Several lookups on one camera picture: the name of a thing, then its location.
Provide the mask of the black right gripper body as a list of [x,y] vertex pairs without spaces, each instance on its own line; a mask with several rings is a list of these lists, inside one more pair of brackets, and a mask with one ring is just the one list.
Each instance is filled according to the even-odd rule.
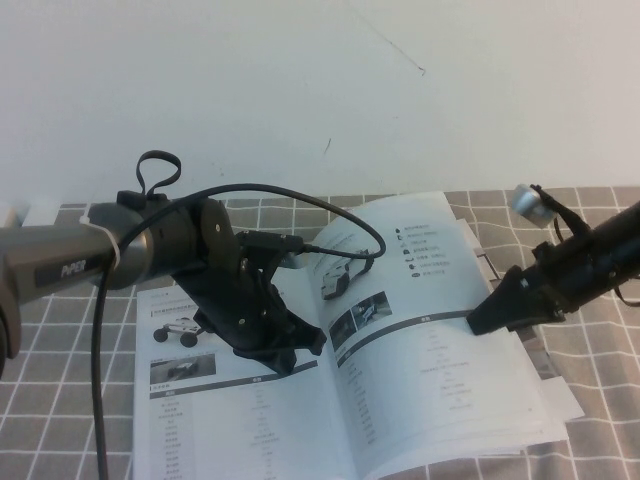
[[518,281],[519,326],[559,323],[601,295],[601,246],[595,241],[543,242]]

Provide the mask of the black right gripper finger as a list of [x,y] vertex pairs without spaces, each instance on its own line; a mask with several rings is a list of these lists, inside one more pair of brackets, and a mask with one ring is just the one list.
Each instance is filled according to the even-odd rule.
[[492,303],[510,303],[518,306],[522,306],[523,293],[522,293],[522,273],[521,267],[511,267],[504,275],[501,283],[494,289],[494,291],[484,300]]
[[513,328],[526,314],[521,306],[485,301],[468,314],[468,325],[474,335],[492,333],[501,328]]

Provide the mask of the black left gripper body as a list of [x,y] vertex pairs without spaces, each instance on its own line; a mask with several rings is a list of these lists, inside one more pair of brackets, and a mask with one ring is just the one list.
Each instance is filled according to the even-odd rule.
[[259,280],[240,286],[214,271],[180,273],[178,285],[197,306],[198,326],[224,340],[236,355],[255,360],[260,351],[293,349],[289,311],[273,285]]

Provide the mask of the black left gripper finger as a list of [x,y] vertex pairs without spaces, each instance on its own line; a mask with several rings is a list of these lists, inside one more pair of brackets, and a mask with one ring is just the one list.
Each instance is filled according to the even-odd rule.
[[281,348],[260,351],[254,359],[280,376],[289,376],[296,366],[297,356],[294,349]]
[[287,319],[293,326],[289,334],[289,343],[294,349],[306,349],[314,356],[320,356],[326,343],[324,332],[301,319],[294,313],[288,313]]

